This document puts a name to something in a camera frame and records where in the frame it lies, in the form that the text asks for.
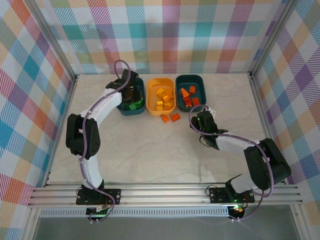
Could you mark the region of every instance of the vent grille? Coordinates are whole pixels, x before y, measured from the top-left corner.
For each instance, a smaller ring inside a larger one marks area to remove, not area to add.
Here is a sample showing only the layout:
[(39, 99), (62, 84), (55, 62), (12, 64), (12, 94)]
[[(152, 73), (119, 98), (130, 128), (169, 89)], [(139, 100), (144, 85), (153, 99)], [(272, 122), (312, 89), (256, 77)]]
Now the vent grille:
[[(206, 207), (117, 207), (110, 214), (110, 217), (221, 217), (228, 215), (227, 206), (206, 206)], [(41, 218), (77, 218), (87, 217), (86, 209), (77, 208), (43, 208)]]

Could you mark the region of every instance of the yellow bowl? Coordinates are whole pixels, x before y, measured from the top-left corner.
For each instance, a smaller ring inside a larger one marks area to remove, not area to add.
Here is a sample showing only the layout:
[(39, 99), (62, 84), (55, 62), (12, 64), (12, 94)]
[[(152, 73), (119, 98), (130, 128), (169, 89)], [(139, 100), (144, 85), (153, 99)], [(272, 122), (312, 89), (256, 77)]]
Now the yellow bowl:
[[(158, 89), (171, 90), (173, 99), (170, 99), (169, 103), (172, 104), (172, 109), (157, 111), (157, 102), (162, 99), (157, 96)], [(170, 115), (174, 112), (176, 107), (176, 88), (174, 81), (170, 78), (152, 78), (146, 84), (146, 108), (153, 116)]]

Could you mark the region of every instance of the white floor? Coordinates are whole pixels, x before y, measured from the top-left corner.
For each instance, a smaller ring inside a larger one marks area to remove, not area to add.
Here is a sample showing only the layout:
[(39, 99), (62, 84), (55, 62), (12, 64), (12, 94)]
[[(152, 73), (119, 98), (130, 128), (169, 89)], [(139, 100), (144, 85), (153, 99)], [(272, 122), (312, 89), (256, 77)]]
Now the white floor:
[[(175, 81), (179, 74), (142, 74), (145, 85), (151, 78)], [(200, 74), (207, 105), (216, 109), (215, 122), (221, 129), (249, 139), (265, 138), (246, 74)], [(79, 114), (103, 92), (114, 75), (81, 75), (69, 114)], [(101, 124), (101, 147), (97, 154), (105, 182), (225, 182), (248, 172), (246, 160), (228, 152), (207, 148), (199, 134), (189, 128), (188, 113), (164, 123), (145, 109), (135, 116), (123, 116), (114, 109)], [(82, 181), (77, 158), (65, 145), (63, 126), (48, 183)]]

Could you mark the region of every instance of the marble floor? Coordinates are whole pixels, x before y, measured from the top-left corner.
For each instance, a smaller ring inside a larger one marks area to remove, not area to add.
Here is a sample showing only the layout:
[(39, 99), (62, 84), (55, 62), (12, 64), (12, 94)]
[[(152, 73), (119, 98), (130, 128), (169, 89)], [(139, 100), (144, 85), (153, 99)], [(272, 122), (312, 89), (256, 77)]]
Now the marble floor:
[[(179, 74), (141, 74), (147, 81)], [(246, 74), (199, 74), (205, 85), (207, 105), (216, 109), (219, 128), (249, 139), (263, 139), (264, 133)], [(79, 114), (103, 92), (114, 75), (81, 75), (69, 109)], [(189, 128), (188, 113), (164, 123), (147, 109), (135, 116), (123, 116), (114, 109), (101, 124), (101, 147), (97, 154), (100, 174), (105, 182), (118, 183), (201, 183), (225, 182), (248, 172), (246, 160), (229, 152), (207, 148), (199, 134)], [(48, 183), (80, 182), (77, 158), (66, 148), (66, 125), (51, 168)]]

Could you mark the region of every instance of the purple cable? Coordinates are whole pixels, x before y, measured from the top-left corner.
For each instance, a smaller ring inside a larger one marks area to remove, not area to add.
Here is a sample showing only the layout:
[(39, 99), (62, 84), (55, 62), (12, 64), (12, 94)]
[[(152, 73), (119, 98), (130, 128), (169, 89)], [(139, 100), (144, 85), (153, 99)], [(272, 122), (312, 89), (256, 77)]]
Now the purple cable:
[(259, 193), (259, 192), (256, 192), (254, 190), (252, 190), (256, 195), (258, 196), (261, 196), (263, 198), (268, 198), (272, 195), (273, 191), (274, 191), (274, 176), (272, 174), (272, 169), (271, 169), (271, 166), (270, 166), (270, 163), (268, 161), (268, 157), (267, 155), (265, 154), (264, 150), (254, 141), (252, 140), (249, 140), (247, 138), (244, 138), (244, 137), (241, 137), (241, 136), (237, 136), (237, 135), (231, 135), (231, 134), (222, 134), (222, 133), (206, 133), (206, 132), (202, 132), (202, 131), (199, 131), (198, 129), (196, 129), (196, 127), (192, 124), (191, 122), (191, 113), (192, 111), (195, 109), (195, 108), (198, 108), (198, 107), (204, 107), (204, 108), (207, 108), (209, 109), (209, 107), (207, 105), (197, 105), (197, 106), (194, 106), (193, 108), (191, 108), (190, 112), (189, 112), (189, 123), (190, 123), (190, 126), (192, 127), (193, 130), (195, 130), (197, 133), (200, 133), (202, 135), (207, 135), (207, 136), (221, 136), (221, 137), (230, 137), (230, 138), (234, 138), (234, 139), (239, 139), (239, 140), (242, 140), (244, 142), (247, 142), (247, 143), (250, 143), (250, 144), (253, 144), (255, 145), (259, 151), (261, 152), (264, 160), (265, 160), (265, 163), (266, 163), (266, 166), (268, 168), (268, 171), (269, 171), (269, 176), (270, 176), (270, 192), (266, 195), (264, 195), (264, 193)]
[(99, 103), (100, 103), (102, 100), (108, 98), (110, 95), (115, 94), (116, 92), (119, 92), (121, 89), (123, 89), (123, 88), (129, 83), (130, 77), (131, 77), (131, 70), (130, 70), (129, 65), (128, 65), (125, 61), (123, 61), (123, 60), (117, 60), (117, 61), (115, 61), (115, 63), (114, 63), (115, 74), (116, 74), (116, 76), (119, 78), (119, 75), (118, 75), (118, 72), (117, 72), (117, 69), (116, 69), (116, 64), (119, 63), (119, 62), (124, 63), (124, 64), (126, 65), (126, 67), (128, 68), (128, 76), (127, 76), (127, 79), (125, 80), (125, 83), (124, 83), (122, 86), (118, 87), (116, 90), (114, 90), (114, 91), (108, 93), (107, 95), (102, 96), (101, 98), (99, 98), (99, 99), (90, 107), (89, 111), (88, 111), (88, 112), (86, 113), (86, 115), (84, 116), (83, 122), (82, 122), (82, 133), (83, 133), (83, 144), (84, 144), (84, 148), (83, 148), (83, 154), (82, 154), (81, 158), (79, 159), (82, 177), (84, 178), (84, 180), (86, 181), (86, 183), (87, 183), (92, 189), (96, 190), (98, 193), (101, 193), (101, 194), (103, 194), (103, 195), (106, 195), (108, 198), (110, 198), (110, 199), (112, 200), (111, 210), (108, 211), (108, 213), (107, 213), (103, 218), (101, 218), (100, 221), (98, 221), (98, 220), (92, 220), (92, 219), (91, 219), (92, 214), (89, 215), (90, 222), (91, 222), (91, 223), (97, 223), (97, 224), (98, 224), (99, 222), (102, 222), (103, 220), (105, 220), (105, 219), (111, 214), (111, 212), (112, 212), (113, 209), (115, 208), (116, 201), (115, 201), (115, 199), (114, 199), (110, 194), (108, 194), (108, 193), (106, 193), (106, 192), (104, 192), (104, 191), (99, 190), (98, 188), (96, 188), (96, 187), (93, 186), (90, 182), (87, 181), (87, 176), (86, 176), (86, 173), (85, 173), (84, 167), (83, 167), (83, 160), (85, 159), (85, 156), (86, 156), (87, 150), (88, 150), (88, 148), (87, 148), (87, 135), (86, 135), (86, 121), (87, 121), (89, 115), (92, 113), (92, 111), (96, 108), (97, 105), (99, 105)]

